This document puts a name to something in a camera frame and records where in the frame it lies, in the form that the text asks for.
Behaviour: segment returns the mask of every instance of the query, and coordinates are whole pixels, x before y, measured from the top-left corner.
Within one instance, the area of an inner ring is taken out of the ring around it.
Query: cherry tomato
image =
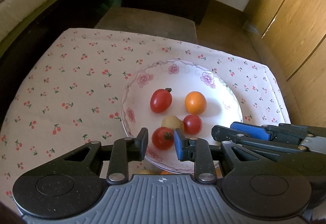
[[[159,127],[152,135],[152,143],[159,150],[168,150],[173,145],[173,130],[167,127]]]
[[[151,97],[151,110],[154,113],[162,113],[167,110],[172,103],[171,88],[158,89]]]
[[[185,132],[189,135],[196,135],[202,130],[202,120],[197,115],[187,115],[183,123],[185,125]]]

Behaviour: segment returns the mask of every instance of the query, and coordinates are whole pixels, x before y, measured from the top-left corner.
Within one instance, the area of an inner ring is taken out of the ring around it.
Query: cherry print tablecloth
[[[91,140],[125,137],[120,100],[143,66],[179,58],[211,69],[231,87],[245,123],[290,122],[267,66],[181,41],[96,29],[69,29],[21,84],[0,137],[0,200],[16,210],[12,186],[24,172]],[[130,175],[148,162],[129,164]]]

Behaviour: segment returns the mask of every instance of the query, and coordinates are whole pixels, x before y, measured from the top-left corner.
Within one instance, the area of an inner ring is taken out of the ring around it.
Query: blue gripper pad
[[[271,135],[261,126],[233,122],[230,128],[246,132],[252,135],[254,139],[271,140]]]
[[[181,139],[179,137],[179,134],[176,130],[174,130],[174,146],[175,146],[175,151],[177,152],[177,157],[178,160],[182,160],[182,149],[181,149]]]
[[[265,221],[241,215],[212,185],[196,183],[188,174],[134,175],[112,185],[86,212],[63,220],[24,215],[27,224],[305,224],[299,216]]]

